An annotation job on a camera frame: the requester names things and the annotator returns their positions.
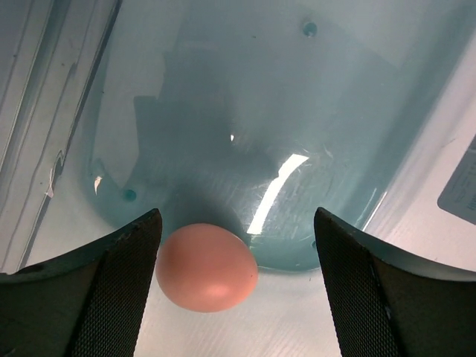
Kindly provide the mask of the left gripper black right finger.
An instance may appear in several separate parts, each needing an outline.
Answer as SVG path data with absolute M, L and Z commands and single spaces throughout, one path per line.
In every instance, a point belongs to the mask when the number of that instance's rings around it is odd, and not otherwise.
M 475 273 L 419 257 L 324 208 L 315 244 L 343 356 L 474 356 Z

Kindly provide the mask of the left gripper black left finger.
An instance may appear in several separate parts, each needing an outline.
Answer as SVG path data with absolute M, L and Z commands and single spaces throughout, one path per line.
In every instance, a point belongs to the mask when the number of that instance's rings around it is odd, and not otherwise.
M 68 253 L 1 274 L 1 355 L 133 356 L 161 232 L 152 209 Z

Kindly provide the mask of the pink toy food piece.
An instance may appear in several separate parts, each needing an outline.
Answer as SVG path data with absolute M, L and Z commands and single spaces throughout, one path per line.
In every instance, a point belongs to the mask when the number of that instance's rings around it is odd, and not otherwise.
M 161 243 L 156 278 L 175 305 L 194 312 L 220 312 L 254 291 L 258 267 L 239 237 L 200 223 L 179 228 Z

